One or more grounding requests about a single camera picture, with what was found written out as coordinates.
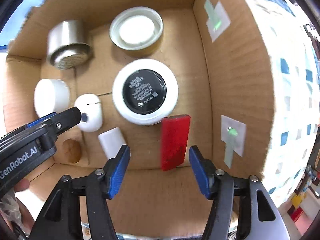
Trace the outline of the person's left hand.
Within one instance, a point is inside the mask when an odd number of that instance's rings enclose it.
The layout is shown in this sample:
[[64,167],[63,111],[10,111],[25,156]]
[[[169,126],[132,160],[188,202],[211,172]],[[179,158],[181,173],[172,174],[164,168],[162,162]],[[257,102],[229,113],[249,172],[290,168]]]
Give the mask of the person's left hand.
[[15,197],[16,192],[22,192],[29,188],[30,182],[27,179],[22,179],[14,186],[14,193],[13,196],[9,197],[9,204],[7,205],[9,208],[9,211],[2,211],[1,210],[1,216],[3,217],[4,221],[6,222],[7,226],[13,230],[12,220],[9,220],[10,216],[13,214],[13,212],[18,212],[20,222],[19,225],[22,226],[22,229],[25,231],[26,234],[30,234],[32,227],[35,223],[31,213],[26,208],[26,206]]

